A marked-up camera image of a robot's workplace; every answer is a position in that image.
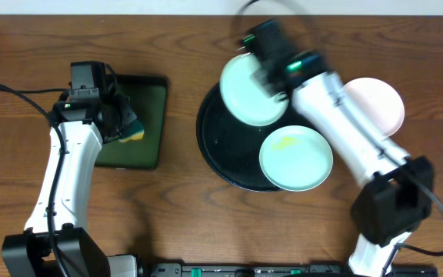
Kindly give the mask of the green and yellow sponge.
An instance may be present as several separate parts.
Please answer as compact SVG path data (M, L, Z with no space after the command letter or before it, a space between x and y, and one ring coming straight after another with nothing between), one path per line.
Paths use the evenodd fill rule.
M139 120L134 120L121 129L119 135L120 142L141 140L145 134L144 127Z

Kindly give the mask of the pink round plate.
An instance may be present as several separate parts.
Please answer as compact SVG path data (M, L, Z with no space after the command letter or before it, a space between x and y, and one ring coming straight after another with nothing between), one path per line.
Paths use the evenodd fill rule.
M356 78L345 89L384 136L395 134L405 119L405 106L398 92L377 78Z

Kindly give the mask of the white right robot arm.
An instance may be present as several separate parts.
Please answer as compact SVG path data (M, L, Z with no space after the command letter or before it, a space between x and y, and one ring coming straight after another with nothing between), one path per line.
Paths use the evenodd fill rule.
M284 92L326 138L361 188L351 207L360 236L348 260L356 275L385 276L405 240L431 214L433 167L373 126L318 52L255 55L262 81Z

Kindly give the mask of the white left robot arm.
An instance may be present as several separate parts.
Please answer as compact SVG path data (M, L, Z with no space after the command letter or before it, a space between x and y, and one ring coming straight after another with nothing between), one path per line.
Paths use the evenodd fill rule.
M74 73L48 112L51 147L38 201L2 259L12 276L140 276L131 254L107 256L87 231L92 174L102 146L127 134L136 116L109 66Z

